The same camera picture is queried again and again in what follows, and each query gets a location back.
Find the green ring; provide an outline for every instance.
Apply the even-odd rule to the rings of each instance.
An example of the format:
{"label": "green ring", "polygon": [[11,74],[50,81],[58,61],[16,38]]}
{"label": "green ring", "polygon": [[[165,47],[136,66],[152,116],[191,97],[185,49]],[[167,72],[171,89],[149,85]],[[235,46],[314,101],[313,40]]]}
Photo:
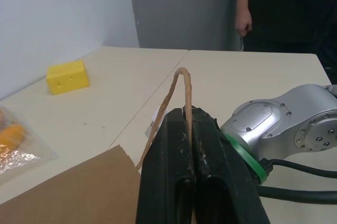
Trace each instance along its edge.
{"label": "green ring", "polygon": [[239,153],[239,155],[245,160],[245,162],[254,170],[260,179],[261,184],[267,180],[267,173],[262,166],[230,135],[222,132],[225,137],[230,141],[233,148]]}

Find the black cable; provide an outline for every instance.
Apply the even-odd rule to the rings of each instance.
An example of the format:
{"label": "black cable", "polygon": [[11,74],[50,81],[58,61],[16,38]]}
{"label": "black cable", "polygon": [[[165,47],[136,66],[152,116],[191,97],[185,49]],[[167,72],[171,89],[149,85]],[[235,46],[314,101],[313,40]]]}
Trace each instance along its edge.
{"label": "black cable", "polygon": [[337,171],[320,170],[320,169],[316,169],[316,168],[312,168],[312,167],[308,167],[305,165],[300,165],[294,162],[289,162],[289,161],[280,160],[280,159],[271,159],[269,161],[272,163],[272,165],[284,166],[284,167],[303,171],[303,172],[310,173],[312,175],[316,175],[320,177],[337,178]]}
{"label": "black cable", "polygon": [[266,186],[256,186],[261,197],[300,203],[337,205],[337,191],[296,191]]}

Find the gray wall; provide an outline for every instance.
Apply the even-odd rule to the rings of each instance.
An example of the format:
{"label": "gray wall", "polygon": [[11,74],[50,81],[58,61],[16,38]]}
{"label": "gray wall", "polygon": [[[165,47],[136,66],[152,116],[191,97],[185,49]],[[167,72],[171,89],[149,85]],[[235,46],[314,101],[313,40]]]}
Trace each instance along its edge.
{"label": "gray wall", "polygon": [[145,48],[238,50],[236,0],[132,0]]}

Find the black pants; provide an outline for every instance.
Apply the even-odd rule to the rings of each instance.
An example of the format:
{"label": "black pants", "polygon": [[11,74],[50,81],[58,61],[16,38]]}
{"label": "black pants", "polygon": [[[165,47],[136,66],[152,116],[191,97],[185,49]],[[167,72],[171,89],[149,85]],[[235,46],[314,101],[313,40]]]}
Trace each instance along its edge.
{"label": "black pants", "polygon": [[280,52],[316,54],[332,84],[337,84],[337,40],[326,37],[310,43],[280,43],[260,40],[249,34],[243,38],[245,52]]}

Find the black shirt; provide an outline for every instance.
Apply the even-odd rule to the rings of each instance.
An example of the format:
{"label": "black shirt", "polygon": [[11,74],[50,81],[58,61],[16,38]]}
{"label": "black shirt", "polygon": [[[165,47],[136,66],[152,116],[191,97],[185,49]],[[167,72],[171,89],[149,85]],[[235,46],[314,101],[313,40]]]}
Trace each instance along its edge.
{"label": "black shirt", "polygon": [[337,0],[249,0],[251,36],[276,42],[313,42],[323,38]]}

